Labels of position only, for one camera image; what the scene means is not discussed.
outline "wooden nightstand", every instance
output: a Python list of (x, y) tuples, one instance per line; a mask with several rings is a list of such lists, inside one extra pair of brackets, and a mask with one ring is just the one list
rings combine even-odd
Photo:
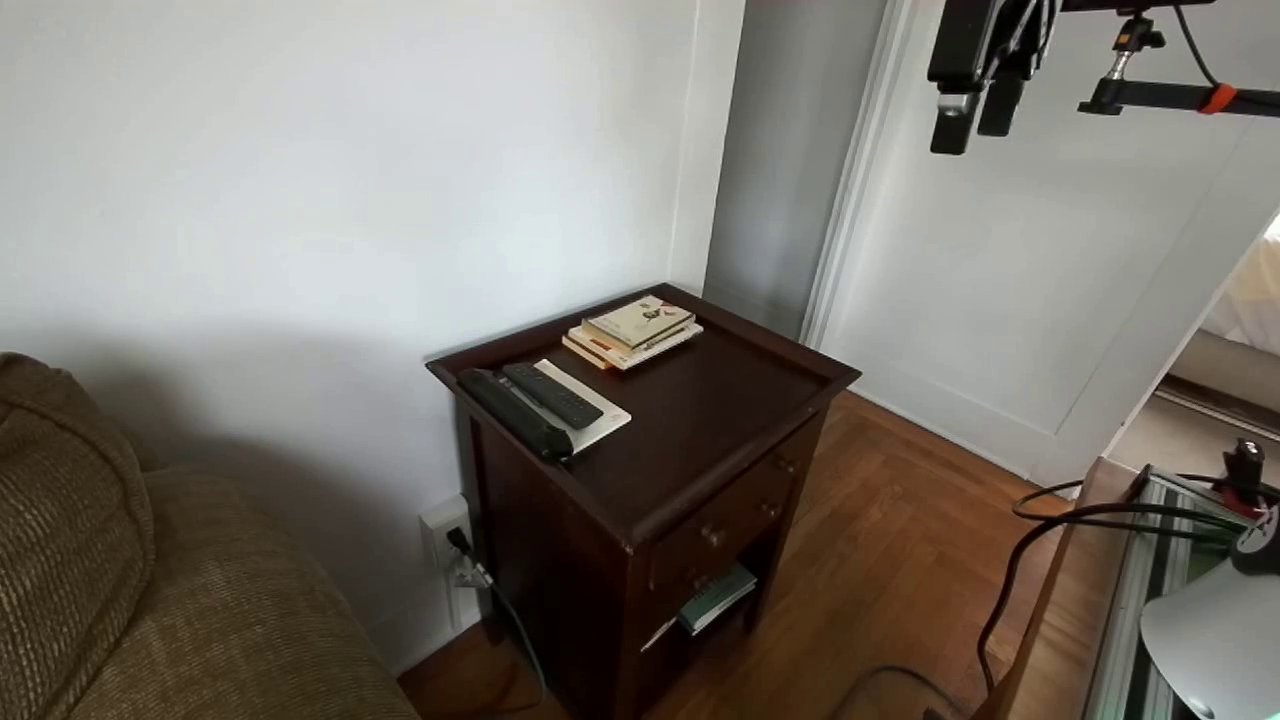
[[(451, 387), (466, 495), (481, 561), (527, 623), (576, 717), (641, 717), (697, 653), (674, 623), (723, 569), (757, 577), (766, 607), (828, 402), (856, 371), (682, 287), (644, 287), (702, 317), (704, 338), (637, 371), (598, 371), (561, 338), (621, 302), (487, 340), (427, 370)], [(547, 355), (631, 425), (568, 466), (545, 466), (462, 371)]]

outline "wooden floor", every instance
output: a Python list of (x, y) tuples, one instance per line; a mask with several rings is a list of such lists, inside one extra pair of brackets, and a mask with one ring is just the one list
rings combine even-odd
[[(984, 701), (971, 645), (1028, 527), (1008, 512), (1019, 494), (1016, 476), (840, 397), (766, 619), (717, 642), (654, 717), (971, 717)], [(1016, 653), (1048, 551), (1019, 574), (992, 642), (995, 673)], [(565, 717), (512, 642), (487, 645), (481, 630), (406, 673), (400, 690), (427, 720)]]

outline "drawer knob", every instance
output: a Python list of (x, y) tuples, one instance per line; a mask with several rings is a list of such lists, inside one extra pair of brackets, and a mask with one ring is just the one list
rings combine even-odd
[(702, 536), (704, 536), (704, 545), (714, 545), (714, 548), (723, 545), (723, 527), (717, 527), (717, 526), (704, 526)]

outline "doorway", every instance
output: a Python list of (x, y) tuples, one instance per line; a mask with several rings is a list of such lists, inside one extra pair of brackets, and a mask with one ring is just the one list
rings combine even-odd
[(1280, 489), (1280, 217), (1104, 461), (1219, 476), (1241, 436), (1263, 449), (1263, 480)]

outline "drawer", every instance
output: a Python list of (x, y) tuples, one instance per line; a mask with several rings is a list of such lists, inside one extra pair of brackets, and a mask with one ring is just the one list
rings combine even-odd
[(702, 584), (783, 520), (807, 473), (816, 428), (820, 422), (807, 422), (657, 541), (648, 561), (648, 623), (667, 619)]

